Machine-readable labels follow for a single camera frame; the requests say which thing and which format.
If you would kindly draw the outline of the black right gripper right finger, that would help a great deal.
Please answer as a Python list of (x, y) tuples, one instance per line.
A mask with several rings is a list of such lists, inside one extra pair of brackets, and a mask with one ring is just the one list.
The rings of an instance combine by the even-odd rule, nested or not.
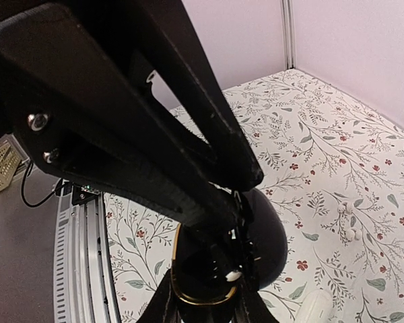
[(239, 296), (234, 310), (234, 322), (237, 323), (279, 323), (271, 314), (261, 296), (251, 292), (245, 281), (239, 282)]

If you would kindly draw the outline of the black earbuds charging case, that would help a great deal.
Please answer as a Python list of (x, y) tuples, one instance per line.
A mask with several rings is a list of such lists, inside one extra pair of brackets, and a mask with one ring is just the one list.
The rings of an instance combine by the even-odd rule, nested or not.
[[(240, 216), (234, 229), (207, 245), (189, 228), (179, 225), (172, 253), (171, 278), (182, 322), (234, 322), (239, 282), (259, 293), (285, 267), (288, 243), (285, 229), (269, 199), (257, 188), (234, 192)], [(184, 260), (198, 250), (242, 271), (239, 280), (206, 286), (182, 271)]]

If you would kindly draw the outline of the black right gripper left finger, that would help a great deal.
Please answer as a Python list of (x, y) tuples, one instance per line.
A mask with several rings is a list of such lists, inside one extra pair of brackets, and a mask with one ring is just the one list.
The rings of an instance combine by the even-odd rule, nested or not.
[(143, 323), (179, 323), (178, 304), (172, 287), (171, 270), (167, 270), (143, 312)]

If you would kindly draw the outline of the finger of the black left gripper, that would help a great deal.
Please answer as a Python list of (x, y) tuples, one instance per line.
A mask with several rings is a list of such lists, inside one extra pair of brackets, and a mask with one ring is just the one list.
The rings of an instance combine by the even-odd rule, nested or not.
[(247, 191), (263, 171), (213, 74), (182, 1), (118, 1), (138, 49), (210, 143), (231, 188)]
[(230, 181), (116, 4), (0, 3), (0, 137), (46, 173), (223, 234)]

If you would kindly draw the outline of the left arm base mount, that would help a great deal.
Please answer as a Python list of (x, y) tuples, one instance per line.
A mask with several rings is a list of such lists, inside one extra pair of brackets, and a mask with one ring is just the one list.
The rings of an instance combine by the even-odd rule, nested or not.
[(67, 196), (72, 205), (88, 203), (102, 195), (102, 192), (90, 185), (78, 185), (68, 180), (60, 179), (54, 189), (55, 196)]

